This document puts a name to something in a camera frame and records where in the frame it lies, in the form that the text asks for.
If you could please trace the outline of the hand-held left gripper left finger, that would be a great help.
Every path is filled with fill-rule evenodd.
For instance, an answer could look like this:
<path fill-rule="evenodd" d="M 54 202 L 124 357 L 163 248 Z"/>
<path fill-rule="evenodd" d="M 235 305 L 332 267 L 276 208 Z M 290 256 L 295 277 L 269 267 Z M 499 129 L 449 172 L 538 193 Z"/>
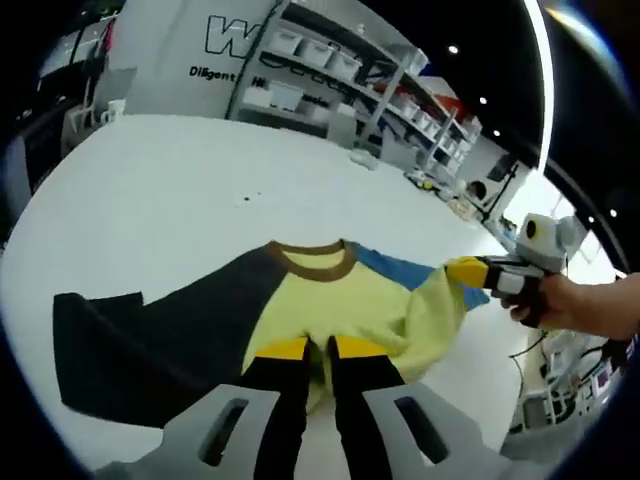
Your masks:
<path fill-rule="evenodd" d="M 159 447 L 113 462 L 97 479 L 291 479 L 306 428 L 309 340 L 259 350 L 233 384 L 221 384 L 163 428 Z"/>

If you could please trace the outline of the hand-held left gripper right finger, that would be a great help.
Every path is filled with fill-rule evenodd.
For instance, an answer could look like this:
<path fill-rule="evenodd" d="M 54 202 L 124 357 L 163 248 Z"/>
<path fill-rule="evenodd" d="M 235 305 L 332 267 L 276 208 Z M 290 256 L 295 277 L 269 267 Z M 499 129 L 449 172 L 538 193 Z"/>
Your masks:
<path fill-rule="evenodd" d="M 379 345 L 337 335 L 328 354 L 351 478 L 544 478 L 543 466 L 487 447 L 479 426 L 426 385 L 405 383 Z"/>

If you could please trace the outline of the person's right hand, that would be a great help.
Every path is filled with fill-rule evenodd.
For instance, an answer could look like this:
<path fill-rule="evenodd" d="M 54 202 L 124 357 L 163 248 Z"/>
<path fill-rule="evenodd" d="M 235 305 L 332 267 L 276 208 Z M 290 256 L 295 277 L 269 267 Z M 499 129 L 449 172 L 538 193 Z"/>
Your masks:
<path fill-rule="evenodd" d="M 544 277 L 534 299 L 515 297 L 500 300 L 511 319 L 523 326 L 542 330 L 572 329 L 580 286 L 568 277 L 557 274 Z"/>

